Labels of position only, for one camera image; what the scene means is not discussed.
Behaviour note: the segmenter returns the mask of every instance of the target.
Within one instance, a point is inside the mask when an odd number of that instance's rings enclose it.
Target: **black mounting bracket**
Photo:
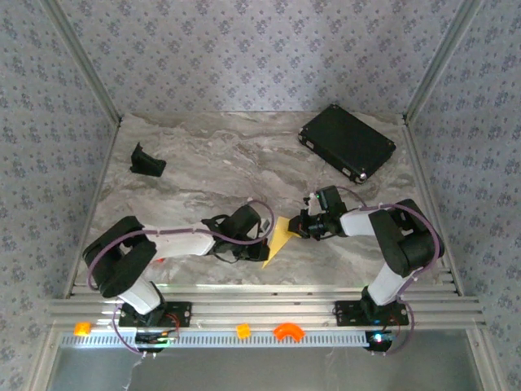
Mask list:
[[[135,174],[150,175],[151,177],[160,177],[163,174],[166,161],[155,159],[143,152],[142,146],[136,145],[132,156],[130,157],[132,166],[130,171]]]
[[[409,317],[405,305],[396,301],[382,306],[382,310],[375,312],[369,318],[364,311],[360,300],[335,301],[333,314],[336,316],[336,325],[349,326],[407,326]]]
[[[189,327],[192,316],[192,303],[189,301],[166,301],[164,303],[163,316],[153,325],[145,324],[138,318],[135,312],[125,311],[125,306],[121,309],[119,327],[164,327],[175,328],[175,322],[167,314],[175,315],[179,320],[179,327]]]

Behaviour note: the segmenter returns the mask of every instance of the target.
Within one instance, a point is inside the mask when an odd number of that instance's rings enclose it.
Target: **black box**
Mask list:
[[[304,125],[299,140],[355,183],[363,183],[396,149],[395,143],[336,104]]]

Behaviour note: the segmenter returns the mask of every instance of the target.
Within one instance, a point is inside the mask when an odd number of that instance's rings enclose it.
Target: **patterned wallpaper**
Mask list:
[[[486,2],[412,129],[466,293],[521,389],[521,6]]]
[[[0,389],[63,293],[112,129],[37,0],[0,2]]]
[[[125,112],[404,112],[460,0],[61,0]]]

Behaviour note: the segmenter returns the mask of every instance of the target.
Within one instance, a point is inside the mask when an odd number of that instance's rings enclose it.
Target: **robotic arm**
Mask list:
[[[259,235],[269,234],[269,224],[249,204],[231,216],[223,214],[193,226],[168,229],[146,226],[136,217],[128,216],[86,248],[83,258],[103,297],[122,299],[123,311],[131,314],[139,325],[158,326],[166,303],[156,286],[142,277],[151,261],[181,255],[220,257],[219,254],[226,252],[231,252],[236,261],[265,261],[269,247],[267,239]],[[158,235],[159,232],[176,235]],[[114,245],[125,235],[130,237],[121,241],[122,246]],[[111,248],[101,254],[107,246]]]
[[[290,220],[289,231],[315,240],[330,235],[371,235],[378,240],[385,264],[376,279],[363,289],[360,302],[369,323],[388,316],[386,313],[396,304],[396,296],[406,288],[412,274],[429,265],[436,255],[435,238],[412,200],[402,200],[388,208],[348,211],[337,188],[330,186],[312,193],[304,202],[308,208]],[[443,242],[434,234],[438,257],[442,257]]]

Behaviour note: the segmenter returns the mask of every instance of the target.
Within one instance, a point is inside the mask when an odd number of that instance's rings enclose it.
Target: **orange clip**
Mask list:
[[[283,340],[287,336],[292,336],[294,340],[300,342],[306,333],[294,323],[283,323],[274,330],[274,335],[278,340]]]

